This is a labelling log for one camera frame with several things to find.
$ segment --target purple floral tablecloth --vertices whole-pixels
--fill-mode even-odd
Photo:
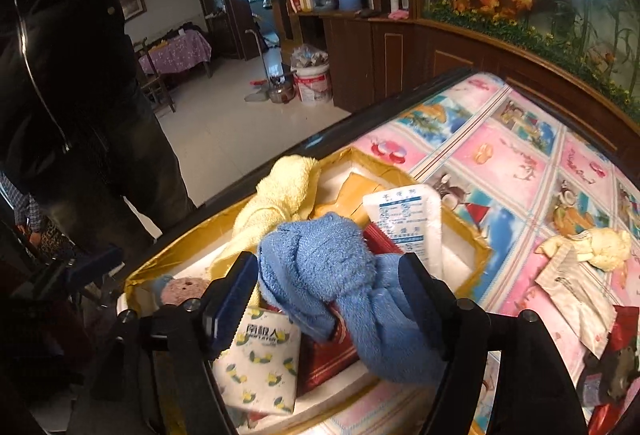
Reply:
[[[156,70],[160,74],[177,74],[193,68],[211,58],[211,45],[202,34],[195,30],[185,30],[184,36],[176,36],[168,45],[149,52]],[[139,59],[145,74],[153,74],[149,58]]]

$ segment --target green foliage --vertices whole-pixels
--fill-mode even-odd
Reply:
[[[516,20],[486,18],[473,12],[454,11],[446,0],[433,4],[426,16],[436,21],[486,34],[554,63],[585,81],[597,92],[613,101],[634,122],[640,124],[640,102],[632,98],[620,85],[609,81],[604,73],[588,64],[585,57],[575,50],[571,42],[560,42],[551,34],[542,36],[536,32],[535,28],[527,28]]]

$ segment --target paint bucket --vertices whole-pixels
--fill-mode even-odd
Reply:
[[[294,79],[303,104],[315,106],[321,102],[329,102],[331,100],[329,63],[298,68],[294,73]]]

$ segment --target white bottle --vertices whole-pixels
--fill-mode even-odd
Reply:
[[[399,0],[391,0],[391,12],[395,12],[400,8]]]

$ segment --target patterned tablecloth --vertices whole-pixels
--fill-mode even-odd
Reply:
[[[473,299],[485,310],[500,314],[517,315],[525,308],[538,312],[574,383],[584,368],[586,349],[535,283],[548,262],[534,253],[535,248],[557,234],[558,227],[564,233],[580,232],[577,222],[629,230],[633,245],[626,275],[621,269],[598,276],[613,303],[640,306],[640,191],[585,139],[501,79],[490,74],[472,76],[372,130],[354,145],[430,184],[445,205],[485,232],[493,254],[472,291]],[[575,195],[577,221],[563,221],[557,214],[554,220],[561,192]],[[499,354],[490,354],[487,382],[497,382],[498,367]],[[404,415],[413,414],[411,408],[399,409],[413,395],[389,393],[390,385],[380,386],[308,433],[389,433],[402,424]],[[627,404],[639,388],[637,379]],[[476,422],[483,431],[494,391],[486,391],[476,410]],[[380,401],[380,393],[386,401]]]
[[[185,30],[184,36],[171,38],[167,45],[152,50],[149,55],[160,74],[177,74],[209,61],[211,45],[198,31]],[[140,58],[140,65],[145,74],[153,74],[146,56]]]

